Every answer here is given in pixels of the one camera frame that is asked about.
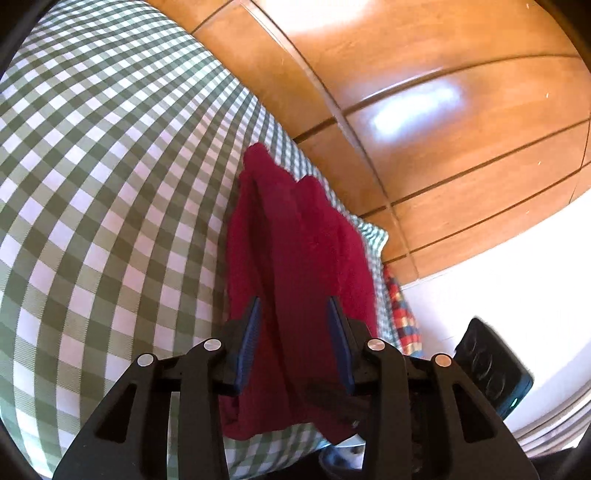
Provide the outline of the dark red knit garment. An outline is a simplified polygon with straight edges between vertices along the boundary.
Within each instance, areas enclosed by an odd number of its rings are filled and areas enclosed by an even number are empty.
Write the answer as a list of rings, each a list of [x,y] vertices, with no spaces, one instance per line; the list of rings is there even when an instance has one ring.
[[[245,389],[221,399],[224,435],[243,441],[311,423],[332,443],[353,436],[341,407],[312,401],[343,390],[329,334],[329,297],[370,333],[378,331],[361,235],[315,177],[294,179],[256,143],[243,155],[225,257],[229,316],[238,319],[259,297],[260,331]]]

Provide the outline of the multicolour checked pillow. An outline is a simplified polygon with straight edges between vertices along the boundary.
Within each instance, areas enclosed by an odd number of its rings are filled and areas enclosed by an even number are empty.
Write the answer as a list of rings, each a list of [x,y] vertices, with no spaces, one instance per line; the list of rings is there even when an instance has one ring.
[[[422,335],[417,320],[404,296],[394,271],[384,266],[385,284],[392,309],[392,323],[400,350],[404,355],[420,358],[423,356]]]

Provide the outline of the black device with round holes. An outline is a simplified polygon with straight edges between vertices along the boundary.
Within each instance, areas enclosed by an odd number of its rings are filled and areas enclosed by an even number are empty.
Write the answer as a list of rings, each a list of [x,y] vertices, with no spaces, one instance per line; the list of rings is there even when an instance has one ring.
[[[474,317],[455,348],[455,361],[506,419],[531,390],[534,379],[502,338]]]

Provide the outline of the wooden wardrobe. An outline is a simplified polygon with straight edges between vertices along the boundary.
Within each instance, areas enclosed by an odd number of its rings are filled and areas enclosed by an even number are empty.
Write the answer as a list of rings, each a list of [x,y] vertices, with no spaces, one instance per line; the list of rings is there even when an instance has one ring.
[[[276,116],[404,283],[590,187],[586,1],[160,1]]]

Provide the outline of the green checked bed cover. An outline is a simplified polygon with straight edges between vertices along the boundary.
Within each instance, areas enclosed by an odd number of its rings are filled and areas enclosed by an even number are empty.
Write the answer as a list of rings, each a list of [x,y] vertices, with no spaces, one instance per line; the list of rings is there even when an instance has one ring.
[[[228,313],[240,157],[296,178],[318,103],[280,115],[144,1],[60,1],[1,80],[1,419],[51,477],[143,352],[178,355]]]

